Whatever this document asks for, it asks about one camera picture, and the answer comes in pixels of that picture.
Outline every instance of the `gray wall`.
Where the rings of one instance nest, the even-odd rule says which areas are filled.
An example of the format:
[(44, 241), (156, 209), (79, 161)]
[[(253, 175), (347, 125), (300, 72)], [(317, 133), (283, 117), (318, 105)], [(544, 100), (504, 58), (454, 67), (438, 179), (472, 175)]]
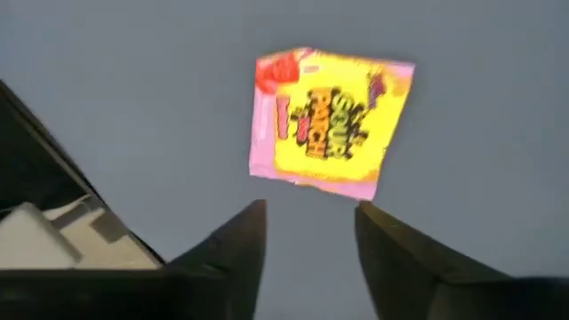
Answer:
[(374, 202), (512, 275), (569, 276), (567, 2), (0, 2), (0, 76), (167, 259), (269, 204), (260, 319), (371, 319), (356, 202), (248, 176), (254, 59), (418, 64)]

